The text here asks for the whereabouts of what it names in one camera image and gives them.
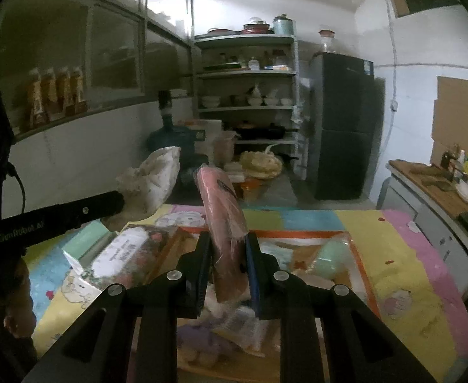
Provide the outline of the person's left hand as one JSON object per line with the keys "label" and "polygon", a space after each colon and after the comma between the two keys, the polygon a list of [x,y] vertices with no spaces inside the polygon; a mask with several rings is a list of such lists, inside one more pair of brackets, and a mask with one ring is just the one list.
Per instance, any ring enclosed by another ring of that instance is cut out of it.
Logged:
{"label": "person's left hand", "polygon": [[24,259],[0,256],[0,361],[35,361],[31,336],[36,316],[31,298],[31,281]]}

